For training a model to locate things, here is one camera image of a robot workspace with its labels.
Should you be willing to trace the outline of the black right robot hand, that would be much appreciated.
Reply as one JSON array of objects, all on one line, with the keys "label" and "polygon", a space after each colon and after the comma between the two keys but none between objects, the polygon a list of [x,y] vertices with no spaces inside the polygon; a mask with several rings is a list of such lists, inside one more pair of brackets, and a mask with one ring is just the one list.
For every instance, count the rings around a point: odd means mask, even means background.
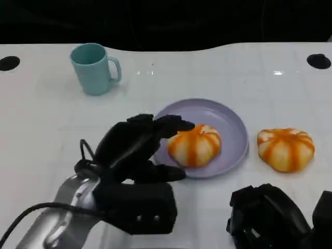
[{"label": "black right robot hand", "polygon": [[271,184],[231,195],[227,232],[236,248],[304,248],[311,227],[294,201]]}]

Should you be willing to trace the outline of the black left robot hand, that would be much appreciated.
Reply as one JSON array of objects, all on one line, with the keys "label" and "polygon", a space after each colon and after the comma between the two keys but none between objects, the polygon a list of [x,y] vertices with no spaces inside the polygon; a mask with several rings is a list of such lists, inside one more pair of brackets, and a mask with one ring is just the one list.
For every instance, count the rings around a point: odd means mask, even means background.
[{"label": "black left robot hand", "polygon": [[80,175],[92,174],[119,183],[126,179],[137,184],[180,181],[186,177],[184,170],[155,164],[151,157],[160,148],[162,139],[194,127],[194,123],[178,115],[154,119],[152,114],[138,114],[111,127],[95,151],[86,140],[80,140],[81,159],[74,170]]}]

